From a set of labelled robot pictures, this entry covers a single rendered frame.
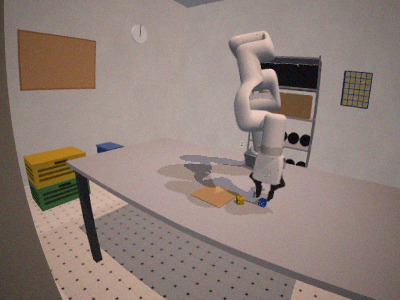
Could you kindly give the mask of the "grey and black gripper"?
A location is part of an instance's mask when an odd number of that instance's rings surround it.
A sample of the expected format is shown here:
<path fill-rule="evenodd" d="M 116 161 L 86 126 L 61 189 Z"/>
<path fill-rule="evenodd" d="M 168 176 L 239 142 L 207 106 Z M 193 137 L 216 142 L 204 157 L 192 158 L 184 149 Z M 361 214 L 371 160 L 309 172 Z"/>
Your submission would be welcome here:
<path fill-rule="evenodd" d="M 270 156 L 261 153 L 261 151 L 257 153 L 253 172 L 249 175 L 249 177 L 253 180 L 256 186 L 256 193 L 255 193 L 256 198 L 258 198 L 261 195 L 262 182 L 270 184 L 270 191 L 268 192 L 268 197 L 267 197 L 268 202 L 271 199 L 273 199 L 274 195 L 273 191 L 285 186 L 285 182 L 282 177 L 283 166 L 284 166 L 283 155 Z"/>

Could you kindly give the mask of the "orange mat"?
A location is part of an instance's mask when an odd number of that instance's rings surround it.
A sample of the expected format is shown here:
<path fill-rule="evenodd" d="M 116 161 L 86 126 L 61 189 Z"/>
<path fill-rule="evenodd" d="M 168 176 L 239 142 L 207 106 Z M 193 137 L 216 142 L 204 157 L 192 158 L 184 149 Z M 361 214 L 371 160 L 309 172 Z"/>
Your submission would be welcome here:
<path fill-rule="evenodd" d="M 210 184 L 190 195 L 220 208 L 239 194 L 217 185 Z"/>

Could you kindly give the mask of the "blue die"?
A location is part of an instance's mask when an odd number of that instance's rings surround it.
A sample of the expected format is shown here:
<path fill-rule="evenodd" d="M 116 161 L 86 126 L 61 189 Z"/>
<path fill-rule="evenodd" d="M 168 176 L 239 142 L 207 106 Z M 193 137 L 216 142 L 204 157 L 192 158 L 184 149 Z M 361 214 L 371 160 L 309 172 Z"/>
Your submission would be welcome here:
<path fill-rule="evenodd" d="M 259 200 L 258 206 L 265 207 L 266 204 L 267 204 L 267 199 L 261 198 L 261 199 Z"/>

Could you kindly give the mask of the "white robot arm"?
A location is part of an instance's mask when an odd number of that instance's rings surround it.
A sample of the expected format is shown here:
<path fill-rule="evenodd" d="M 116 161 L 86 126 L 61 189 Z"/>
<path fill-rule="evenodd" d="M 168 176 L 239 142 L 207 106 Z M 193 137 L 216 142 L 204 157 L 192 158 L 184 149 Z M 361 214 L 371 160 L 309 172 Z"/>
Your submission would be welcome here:
<path fill-rule="evenodd" d="M 262 70 L 260 64 L 273 61 L 275 57 L 269 34 L 259 31 L 238 35 L 229 40 L 229 47 L 237 58 L 241 80 L 234 101 L 237 125 L 242 131 L 251 132 L 252 154 L 257 156 L 261 151 L 266 155 L 280 156 L 287 119 L 284 115 L 270 113 L 281 107 L 278 79 L 273 69 Z M 261 90 L 270 92 L 250 95 L 251 91 Z"/>

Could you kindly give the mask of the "yellow die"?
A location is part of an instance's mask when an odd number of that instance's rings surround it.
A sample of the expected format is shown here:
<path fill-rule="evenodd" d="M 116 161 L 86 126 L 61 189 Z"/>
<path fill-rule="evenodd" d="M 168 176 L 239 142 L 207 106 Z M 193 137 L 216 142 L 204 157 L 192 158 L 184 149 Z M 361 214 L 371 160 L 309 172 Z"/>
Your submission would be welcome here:
<path fill-rule="evenodd" d="M 244 204 L 244 197 L 243 196 L 236 196 L 236 203 L 237 205 L 243 205 Z"/>

